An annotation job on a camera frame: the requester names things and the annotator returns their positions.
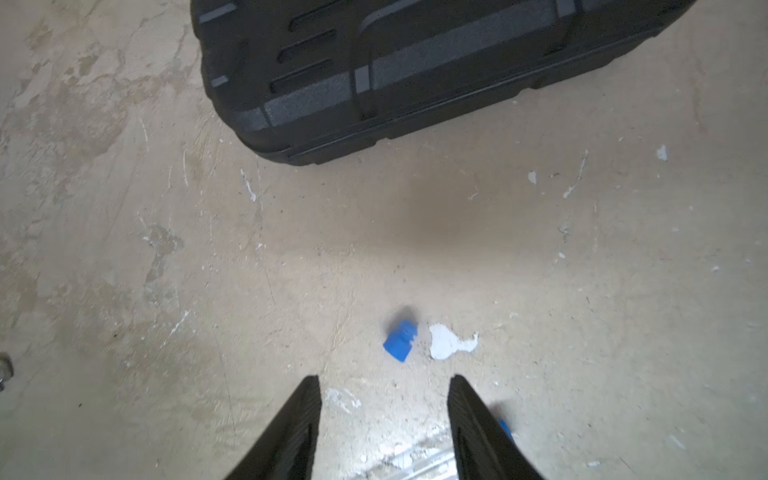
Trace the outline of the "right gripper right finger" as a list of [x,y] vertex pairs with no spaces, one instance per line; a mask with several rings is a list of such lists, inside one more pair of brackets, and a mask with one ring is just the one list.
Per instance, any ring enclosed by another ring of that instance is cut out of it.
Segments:
[[543,479],[464,376],[451,378],[447,409],[458,479]]

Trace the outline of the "clear test tube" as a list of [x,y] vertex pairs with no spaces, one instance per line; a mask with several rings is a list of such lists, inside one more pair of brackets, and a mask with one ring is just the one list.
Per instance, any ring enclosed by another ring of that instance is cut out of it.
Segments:
[[416,449],[396,455],[357,476],[365,480],[456,480],[454,453],[450,449]]

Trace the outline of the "blue stopper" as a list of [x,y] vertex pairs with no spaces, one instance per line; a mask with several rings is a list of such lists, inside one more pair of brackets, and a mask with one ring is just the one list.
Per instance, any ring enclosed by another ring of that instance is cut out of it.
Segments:
[[413,341],[417,336],[417,325],[410,320],[402,320],[388,334],[383,343],[383,348],[394,359],[404,363],[412,350]]
[[513,438],[513,435],[512,435],[512,431],[511,431],[511,429],[510,429],[509,425],[508,425],[508,424],[507,424],[507,423],[506,423],[506,422],[505,422],[503,419],[501,419],[501,420],[499,421],[499,425],[501,426],[501,428],[502,428],[502,430],[504,431],[505,435],[506,435],[506,436],[507,436],[507,437],[508,437],[508,438],[509,438],[511,441],[513,441],[513,440],[514,440],[514,438]]

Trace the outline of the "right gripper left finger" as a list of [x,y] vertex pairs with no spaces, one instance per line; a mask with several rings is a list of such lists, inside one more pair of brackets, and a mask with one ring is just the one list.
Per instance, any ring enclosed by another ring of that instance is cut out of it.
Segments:
[[226,479],[310,479],[321,409],[319,377],[306,376]]

